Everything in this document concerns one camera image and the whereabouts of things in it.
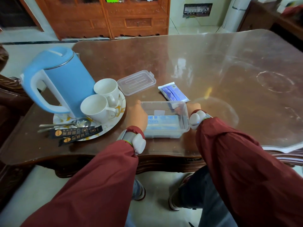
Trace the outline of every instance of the kettle handle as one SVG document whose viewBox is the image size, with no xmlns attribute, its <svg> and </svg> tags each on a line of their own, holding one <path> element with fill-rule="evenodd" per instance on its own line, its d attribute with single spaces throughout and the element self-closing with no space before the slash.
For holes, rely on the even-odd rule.
<svg viewBox="0 0 303 227">
<path fill-rule="evenodd" d="M 42 80 L 47 85 L 47 87 L 51 90 L 51 92 L 56 96 L 58 101 L 64 102 L 64 99 L 62 98 L 61 94 L 56 89 L 53 82 L 49 79 L 49 77 L 46 75 L 43 69 L 40 70 L 38 68 L 31 70 L 25 69 L 24 74 L 20 75 L 20 80 L 22 87 L 29 95 L 29 97 L 31 97 L 31 99 L 43 110 L 54 114 L 70 113 L 70 111 L 66 107 L 49 104 L 38 91 L 37 83 L 39 80 Z"/>
</svg>

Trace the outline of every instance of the hand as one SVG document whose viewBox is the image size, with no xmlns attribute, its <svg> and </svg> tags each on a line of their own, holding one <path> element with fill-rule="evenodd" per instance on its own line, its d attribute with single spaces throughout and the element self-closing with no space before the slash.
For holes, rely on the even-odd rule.
<svg viewBox="0 0 303 227">
<path fill-rule="evenodd" d="M 187 106 L 187 112 L 188 112 L 189 118 L 193 111 L 195 111 L 197 109 L 201 110 L 201 104 L 199 104 L 199 103 L 186 103 L 186 106 Z"/>
<path fill-rule="evenodd" d="M 147 118 L 146 112 L 141 107 L 141 101 L 137 100 L 134 106 L 127 108 L 126 127 L 137 126 L 144 132 L 147 127 Z"/>
</svg>

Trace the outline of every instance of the maroon jacket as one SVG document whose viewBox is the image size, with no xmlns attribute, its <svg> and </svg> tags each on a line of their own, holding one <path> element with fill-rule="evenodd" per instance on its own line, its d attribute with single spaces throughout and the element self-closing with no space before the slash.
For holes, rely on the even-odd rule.
<svg viewBox="0 0 303 227">
<path fill-rule="evenodd" d="M 238 226 L 303 226 L 303 178 L 252 137 L 210 118 L 198 127 L 196 144 Z M 132 146 L 116 141 L 21 226 L 123 227 L 137 165 Z"/>
</svg>

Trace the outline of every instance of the kettle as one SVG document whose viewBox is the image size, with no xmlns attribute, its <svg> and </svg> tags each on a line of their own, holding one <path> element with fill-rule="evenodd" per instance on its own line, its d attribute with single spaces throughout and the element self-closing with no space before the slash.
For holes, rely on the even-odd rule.
<svg viewBox="0 0 303 227">
<path fill-rule="evenodd" d="M 51 105 L 42 97 L 37 83 L 42 80 L 62 106 Z M 82 101 L 95 94 L 95 81 L 78 56 L 67 47 L 55 47 L 39 53 L 20 76 L 21 85 L 31 99 L 50 113 L 83 118 Z"/>
</svg>

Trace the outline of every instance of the orange-brown wooden cabinet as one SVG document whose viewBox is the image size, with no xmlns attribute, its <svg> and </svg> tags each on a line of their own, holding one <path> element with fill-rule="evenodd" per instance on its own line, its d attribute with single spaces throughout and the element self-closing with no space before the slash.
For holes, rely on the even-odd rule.
<svg viewBox="0 0 303 227">
<path fill-rule="evenodd" d="M 170 0 L 36 0 L 59 39 L 166 35 Z"/>
</svg>

